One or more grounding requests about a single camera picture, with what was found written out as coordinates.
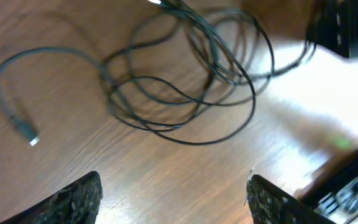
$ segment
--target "textured black object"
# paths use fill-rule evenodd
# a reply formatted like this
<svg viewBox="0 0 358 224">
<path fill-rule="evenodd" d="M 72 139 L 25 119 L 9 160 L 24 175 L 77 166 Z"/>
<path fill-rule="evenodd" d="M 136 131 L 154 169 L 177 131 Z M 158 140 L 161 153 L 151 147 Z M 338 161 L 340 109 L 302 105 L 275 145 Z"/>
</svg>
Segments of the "textured black object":
<svg viewBox="0 0 358 224">
<path fill-rule="evenodd" d="M 102 196 L 99 174 L 92 171 L 2 224 L 94 224 Z"/>
<path fill-rule="evenodd" d="M 259 175 L 247 182 L 247 201 L 255 224 L 334 224 Z"/>
</svg>

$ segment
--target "wooden desk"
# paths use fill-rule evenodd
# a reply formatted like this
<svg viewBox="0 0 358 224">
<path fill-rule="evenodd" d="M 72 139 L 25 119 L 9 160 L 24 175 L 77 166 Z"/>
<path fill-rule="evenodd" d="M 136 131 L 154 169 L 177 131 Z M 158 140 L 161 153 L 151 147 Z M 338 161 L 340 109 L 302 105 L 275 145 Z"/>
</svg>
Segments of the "wooden desk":
<svg viewBox="0 0 358 224">
<path fill-rule="evenodd" d="M 312 4 L 190 3 L 255 12 L 277 49 L 278 67 L 300 54 L 296 39 L 305 34 Z M 125 46 L 133 27 L 156 12 L 146 0 L 0 0 L 0 62 L 44 45 L 75 47 L 102 59 Z M 169 23 L 161 21 L 142 38 L 160 35 Z M 233 28 L 222 28 L 230 44 Z M 190 92 L 199 89 L 197 83 L 186 86 L 194 77 L 202 82 L 205 74 L 183 37 L 179 34 L 169 43 L 137 52 L 137 72 L 161 75 Z M 268 70 L 265 50 L 261 44 L 251 71 Z M 122 75 L 124 66 L 120 59 L 111 70 Z M 256 115 L 246 130 L 208 147 L 170 143 L 119 123 L 106 111 L 95 70 L 73 57 L 24 58 L 9 68 L 3 85 L 35 122 L 40 142 L 30 147 L 0 112 L 0 221 L 96 170 L 104 189 L 98 223 L 251 223 L 242 206 L 251 168 L 293 193 L 327 161 L 358 146 L 358 62 L 341 60 L 323 49 L 308 64 L 271 83 L 257 98 Z M 128 94 L 141 103 L 141 95 L 131 91 Z M 213 109 L 171 134 L 188 141 L 218 138 L 236 128 L 249 107 Z M 185 114 L 187 109 L 175 113 Z M 338 147 L 338 139 L 348 142 Z"/>
</svg>

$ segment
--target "wood grain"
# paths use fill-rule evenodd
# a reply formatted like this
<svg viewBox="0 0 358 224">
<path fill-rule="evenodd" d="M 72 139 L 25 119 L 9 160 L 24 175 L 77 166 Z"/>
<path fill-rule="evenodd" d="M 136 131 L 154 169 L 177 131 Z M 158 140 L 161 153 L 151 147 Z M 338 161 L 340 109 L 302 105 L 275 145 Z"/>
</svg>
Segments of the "wood grain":
<svg viewBox="0 0 358 224">
<path fill-rule="evenodd" d="M 300 54 L 299 40 L 314 1 L 189 4 L 253 12 L 272 39 L 279 67 Z M 136 24 L 157 11 L 141 0 L 0 0 L 0 63 L 21 50 L 45 45 L 75 47 L 102 59 L 124 47 Z M 167 19 L 150 26 L 139 41 L 162 35 L 162 27 L 171 24 Z M 234 28 L 221 28 L 229 45 L 235 42 Z M 247 30 L 249 53 L 253 34 L 251 27 Z M 181 33 L 166 44 L 136 52 L 137 73 L 198 91 L 206 75 L 184 37 Z M 110 69 L 125 75 L 124 66 L 120 58 Z M 260 41 L 250 71 L 265 72 L 269 66 L 266 45 Z M 0 221 L 96 170 L 104 190 L 98 223 L 252 223 L 249 209 L 243 207 L 251 168 L 292 194 L 309 184 L 319 167 L 358 146 L 358 60 L 343 60 L 322 48 L 257 98 L 256 115 L 247 129 L 208 147 L 174 144 L 119 123 L 108 115 L 96 76 L 77 58 L 49 54 L 23 58 L 7 71 L 2 81 L 6 94 L 34 121 L 40 142 L 30 147 L 0 112 Z M 143 84 L 170 94 L 162 86 Z M 130 86 L 125 92 L 149 115 L 164 110 L 155 119 L 171 119 L 172 109 L 145 102 Z M 246 89 L 235 97 L 245 94 Z M 249 109 L 213 109 L 169 135 L 187 141 L 218 138 L 238 127 Z M 348 146 L 339 147 L 338 139 L 347 139 Z"/>
</svg>

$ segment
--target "usb connector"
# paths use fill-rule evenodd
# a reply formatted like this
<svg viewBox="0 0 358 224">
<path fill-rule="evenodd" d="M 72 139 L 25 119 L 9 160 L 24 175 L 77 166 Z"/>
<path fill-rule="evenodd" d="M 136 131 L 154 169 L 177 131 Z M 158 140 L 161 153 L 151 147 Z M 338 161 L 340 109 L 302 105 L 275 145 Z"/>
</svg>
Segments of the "usb connector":
<svg viewBox="0 0 358 224">
<path fill-rule="evenodd" d="M 21 133 L 23 137 L 29 141 L 31 146 L 34 146 L 37 142 L 40 141 L 34 128 L 29 123 L 15 118 L 12 120 L 16 131 Z"/>
<path fill-rule="evenodd" d="M 149 2 L 154 4 L 161 4 L 161 0 L 149 0 Z"/>
</svg>

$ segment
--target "black cable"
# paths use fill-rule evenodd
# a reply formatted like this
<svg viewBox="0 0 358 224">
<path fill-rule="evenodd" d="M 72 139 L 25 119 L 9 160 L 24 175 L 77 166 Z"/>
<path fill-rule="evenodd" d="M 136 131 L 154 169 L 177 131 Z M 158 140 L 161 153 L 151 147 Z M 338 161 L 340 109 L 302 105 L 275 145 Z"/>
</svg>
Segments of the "black cable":
<svg viewBox="0 0 358 224">
<path fill-rule="evenodd" d="M 287 71 L 296 68 L 308 55 L 308 51 L 310 48 L 313 48 L 313 52 L 315 50 L 315 45 L 312 45 L 310 42 L 305 42 L 304 49 L 300 57 L 295 62 L 289 64 L 284 68 L 276 70 L 272 44 L 266 32 L 257 22 L 257 19 L 251 14 L 241 11 L 239 9 L 220 9 L 217 11 L 209 12 L 207 13 L 207 15 L 205 15 L 205 18 L 209 18 L 210 16 L 216 14 L 224 15 L 224 17 L 221 20 L 215 22 L 214 24 L 210 24 L 209 22 L 206 21 L 205 18 L 201 17 L 194 10 L 192 10 L 192 8 L 187 6 L 181 0 L 174 0 L 172 2 L 163 0 L 160 4 L 160 7 L 163 9 L 162 13 L 148 18 L 134 29 L 127 47 L 112 53 L 111 55 L 106 57 L 102 61 L 102 63 L 97 62 L 91 56 L 79 50 L 69 49 L 64 47 L 41 47 L 37 49 L 26 50 L 5 60 L 2 64 L 0 64 L 0 77 L 3 71 L 6 69 L 6 67 L 9 66 L 12 62 L 28 55 L 53 52 L 53 53 L 64 53 L 64 54 L 72 54 L 72 55 L 79 56 L 85 59 L 86 61 L 88 61 L 90 64 L 92 64 L 95 68 L 97 68 L 99 71 L 101 81 L 104 82 L 103 84 L 108 84 L 108 86 L 102 85 L 102 88 L 106 94 L 108 108 L 111 114 L 120 122 L 136 129 L 150 131 L 160 136 L 161 138 L 167 139 L 169 141 L 177 142 L 180 144 L 191 145 L 191 146 L 202 146 L 202 145 L 214 144 L 214 143 L 225 141 L 233 137 L 241 130 L 243 130 L 249 124 L 255 113 L 255 97 L 259 93 L 265 90 L 265 88 L 269 84 L 270 79 L 273 77 L 283 75 Z M 153 22 L 160 16 L 164 16 L 164 15 L 170 15 L 177 19 L 177 23 L 175 24 L 174 28 L 167 35 L 159 39 L 151 40 L 148 42 L 143 42 L 139 44 L 134 43 L 135 38 L 137 37 L 138 33 L 143 27 Z M 229 49 L 225 41 L 223 41 L 221 36 L 216 31 L 217 26 L 220 26 L 225 22 L 229 22 L 229 21 L 250 23 L 255 26 L 258 34 L 257 37 L 259 37 L 259 34 L 262 34 L 262 36 L 264 37 L 267 43 L 271 61 L 272 61 L 270 72 L 266 74 L 259 74 L 259 75 L 249 75 L 246 72 L 245 68 L 242 66 L 242 63 L 240 63 L 238 59 L 236 59 L 236 56 L 232 53 L 232 51 Z M 208 70 L 208 79 L 204 85 L 203 91 L 196 97 L 191 97 L 187 95 L 186 93 L 178 89 L 175 85 L 164 79 L 151 77 L 151 76 L 138 77 L 135 74 L 135 69 L 133 66 L 132 52 L 134 50 L 153 47 L 163 42 L 166 42 L 170 40 L 183 26 L 189 27 L 189 31 L 190 31 L 188 36 L 189 43 L 191 47 L 194 49 L 197 58 Z M 199 30 L 202 33 L 203 37 L 208 41 L 209 47 L 207 51 L 205 51 L 205 49 L 202 48 L 203 43 L 196 38 L 197 37 L 196 30 Z M 239 72 L 236 72 L 233 69 L 233 67 L 231 69 L 228 69 L 219 63 L 219 59 L 220 59 L 219 49 L 224 52 L 226 58 L 229 60 L 229 63 L 235 66 Z M 129 73 L 129 78 L 121 82 L 114 79 L 107 69 L 109 63 L 111 63 L 118 56 L 125 56 L 127 62 L 127 69 Z M 213 83 L 216 82 L 217 79 L 220 79 L 228 83 L 231 86 L 231 89 L 219 100 L 215 102 L 207 102 L 205 101 L 205 98 L 208 95 L 209 91 L 211 90 Z M 178 101 L 177 99 L 172 101 L 167 101 L 157 98 L 156 96 L 153 96 L 151 93 L 145 90 L 143 86 L 138 82 L 139 80 L 152 80 L 155 82 L 163 83 L 164 85 L 168 86 L 173 91 L 181 95 L 184 99 L 181 101 Z M 254 82 L 259 80 L 265 80 L 265 83 L 258 90 L 256 90 L 254 87 Z M 193 112 L 189 115 L 189 117 L 185 121 L 180 123 L 173 123 L 173 124 L 159 123 L 159 122 L 144 119 L 136 113 L 135 109 L 128 102 L 126 96 L 124 96 L 120 91 L 120 88 L 128 83 L 133 83 L 144 96 L 159 104 L 168 105 L 168 106 L 182 106 L 182 105 L 194 104 L 195 107 L 193 109 Z M 232 103 L 224 103 L 224 101 L 231 96 L 231 94 L 235 91 L 236 87 L 239 85 L 249 86 L 251 92 L 250 96 L 240 101 L 236 101 Z M 114 99 L 112 97 L 113 95 L 118 96 L 118 99 L 117 100 Z M 189 122 L 193 121 L 195 118 L 197 118 L 199 115 L 201 115 L 202 113 L 204 113 L 206 110 L 210 109 L 213 106 L 219 106 L 219 107 L 237 106 L 248 102 L 251 102 L 252 104 L 248 117 L 234 132 L 227 135 L 226 137 L 214 141 L 208 141 L 208 142 L 188 142 L 179 139 L 174 139 L 162 134 L 169 131 L 174 131 L 184 126 L 185 124 L 188 124 Z M 36 143 L 38 141 L 38 138 L 37 135 L 35 134 L 34 129 L 31 128 L 30 125 L 28 125 L 28 122 L 15 117 L 13 110 L 10 109 L 9 105 L 6 103 L 4 99 L 1 93 L 1 89 L 0 89 L 0 105 L 4 114 L 13 122 L 17 130 L 21 132 L 27 139 L 29 139 L 29 141 L 36 140 L 35 141 Z M 130 118 L 131 120 L 135 121 L 138 124 L 135 124 L 133 122 L 128 122 L 125 118 L 119 115 L 118 111 L 124 113 L 124 116 L 126 118 Z"/>
</svg>

